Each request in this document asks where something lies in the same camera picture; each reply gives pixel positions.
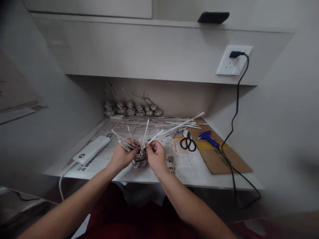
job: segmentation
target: white cabinet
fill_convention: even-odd
[[[32,12],[152,18],[152,0],[23,0]]]
[[[241,84],[258,85],[293,33],[196,22],[32,13],[65,74],[236,84],[216,75],[227,45],[251,45]]]

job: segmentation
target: forearm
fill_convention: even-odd
[[[90,213],[111,180],[118,174],[107,166],[83,187],[26,230],[21,238],[67,238]]]
[[[213,210],[186,188],[168,170],[157,173],[157,177],[167,197],[179,217],[207,238],[235,238],[230,229]]]

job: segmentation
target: black scissors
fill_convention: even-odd
[[[186,142],[186,147],[183,146],[182,142],[185,141]],[[190,145],[193,143],[194,145],[194,148],[193,149],[190,149]],[[197,147],[196,147],[196,144],[195,144],[195,141],[190,137],[190,132],[187,133],[187,137],[183,138],[181,141],[180,141],[180,146],[182,147],[182,149],[188,149],[189,151],[191,152],[194,152]]]

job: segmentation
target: cabinet door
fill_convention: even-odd
[[[23,0],[32,12],[152,18],[152,0]]]

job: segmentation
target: electrical socket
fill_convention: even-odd
[[[228,45],[219,64],[217,75],[239,75],[247,59],[243,55],[237,58],[229,58],[229,55],[232,51],[242,51],[249,55],[252,48],[252,46]]]

